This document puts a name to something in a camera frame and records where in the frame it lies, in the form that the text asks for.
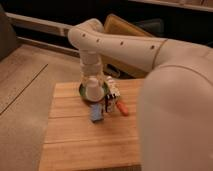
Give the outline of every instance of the orange handle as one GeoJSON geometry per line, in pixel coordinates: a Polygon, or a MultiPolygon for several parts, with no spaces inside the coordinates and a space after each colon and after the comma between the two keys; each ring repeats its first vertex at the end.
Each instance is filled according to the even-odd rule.
{"type": "Polygon", "coordinates": [[[123,116],[128,116],[129,115],[128,108],[126,107],[126,105],[121,100],[118,100],[116,102],[116,106],[119,109],[119,111],[122,113],[123,116]]]}

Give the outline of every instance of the wooden surface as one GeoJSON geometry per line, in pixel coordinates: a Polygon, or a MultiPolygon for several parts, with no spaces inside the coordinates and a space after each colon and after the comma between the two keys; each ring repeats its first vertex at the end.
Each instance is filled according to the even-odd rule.
{"type": "Polygon", "coordinates": [[[79,83],[56,84],[39,171],[140,170],[135,115],[142,79],[117,82],[130,116],[116,110],[97,124],[79,83]]]}

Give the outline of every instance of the wood grain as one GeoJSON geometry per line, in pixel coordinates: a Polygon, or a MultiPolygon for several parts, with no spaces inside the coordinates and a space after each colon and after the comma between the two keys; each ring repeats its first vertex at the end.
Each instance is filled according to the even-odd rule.
{"type": "Polygon", "coordinates": [[[39,171],[135,166],[139,161],[136,137],[45,144],[39,171]]]}
{"type": "Polygon", "coordinates": [[[39,171],[140,170],[136,100],[142,79],[117,81],[130,116],[115,110],[98,124],[89,119],[79,85],[55,86],[39,171]]]}

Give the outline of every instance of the small toy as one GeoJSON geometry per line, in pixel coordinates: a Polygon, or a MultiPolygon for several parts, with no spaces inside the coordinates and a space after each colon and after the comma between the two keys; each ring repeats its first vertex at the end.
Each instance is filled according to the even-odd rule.
{"type": "Polygon", "coordinates": [[[110,93],[114,94],[116,97],[120,97],[121,94],[116,86],[115,80],[111,76],[108,76],[106,78],[106,81],[107,81],[107,85],[109,87],[110,93]]]}
{"type": "Polygon", "coordinates": [[[129,115],[129,110],[122,100],[120,100],[120,99],[117,100],[115,104],[116,104],[117,108],[119,109],[119,111],[122,113],[123,116],[129,115]]]}
{"type": "Polygon", "coordinates": [[[91,105],[91,115],[90,119],[93,123],[102,121],[103,117],[103,107],[100,103],[92,104],[91,105]]]}

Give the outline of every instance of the blue object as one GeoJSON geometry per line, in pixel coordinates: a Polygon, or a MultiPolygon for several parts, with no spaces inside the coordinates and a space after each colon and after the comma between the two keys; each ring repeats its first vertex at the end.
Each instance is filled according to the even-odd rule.
{"type": "Polygon", "coordinates": [[[104,119],[103,108],[101,104],[97,103],[91,105],[90,119],[92,122],[98,122],[104,119]]]}

